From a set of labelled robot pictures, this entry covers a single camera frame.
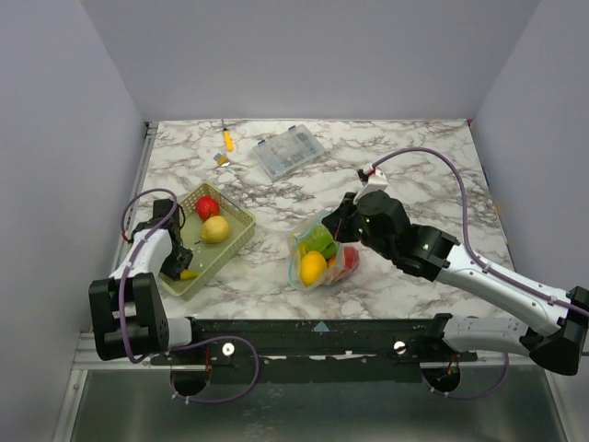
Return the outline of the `yellow toy banana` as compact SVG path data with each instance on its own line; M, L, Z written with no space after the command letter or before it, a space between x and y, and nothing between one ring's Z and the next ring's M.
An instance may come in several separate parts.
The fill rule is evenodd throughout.
M198 272L194 272L194 271L186 269L186 270L183 270L180 272L179 279L181 281L189 281L189 280L194 280L194 279L198 278L199 275L200 274Z

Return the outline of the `green toy pepper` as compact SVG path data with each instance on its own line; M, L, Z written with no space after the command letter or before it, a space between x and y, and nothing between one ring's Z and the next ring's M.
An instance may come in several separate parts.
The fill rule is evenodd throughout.
M304 240L308 251L319 252L326 260L337 254L337 245L324 226L315 226Z

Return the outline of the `clear zip top bag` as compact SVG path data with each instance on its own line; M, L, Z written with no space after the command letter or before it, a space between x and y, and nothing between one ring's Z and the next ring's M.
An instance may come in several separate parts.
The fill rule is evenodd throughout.
M339 243L323 225L324 210L295 226L287 235L290 253L287 276L297 290L332 285L350 276L360 263L358 250Z

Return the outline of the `orange toy fruit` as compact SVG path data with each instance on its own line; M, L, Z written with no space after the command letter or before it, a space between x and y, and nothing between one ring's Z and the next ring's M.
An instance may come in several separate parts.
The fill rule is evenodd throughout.
M326 270L326 259L320 252L312 250L300 261L299 277L304 286L311 286Z

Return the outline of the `red toy apple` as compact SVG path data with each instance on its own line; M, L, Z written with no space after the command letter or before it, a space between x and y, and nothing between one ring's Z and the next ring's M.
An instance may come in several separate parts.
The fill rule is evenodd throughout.
M353 246L344 247L344 267L345 274L353 273L360 262L359 251Z

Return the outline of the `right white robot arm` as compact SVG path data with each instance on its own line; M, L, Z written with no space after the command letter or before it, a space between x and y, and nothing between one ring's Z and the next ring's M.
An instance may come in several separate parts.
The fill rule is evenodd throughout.
M523 323L452 318L424 336L431 359L445 360L455 350L491 350L528 356L560 375L577 374L588 333L587 289L549 287L484 261L464 241L412 223L402 203L384 191L346 193L321 223L341 243L360 242L403 273L464 290Z

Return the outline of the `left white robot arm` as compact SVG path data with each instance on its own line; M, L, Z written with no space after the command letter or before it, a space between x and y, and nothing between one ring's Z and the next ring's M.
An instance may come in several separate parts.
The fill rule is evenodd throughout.
M202 357L202 338L192 333L190 320L167 318L156 283L160 274L178 281L192 257L180 237L179 205L170 199L154 201L152 218L133 231L123 262L88 289L101 360L127 357L139 363L171 349L185 364Z

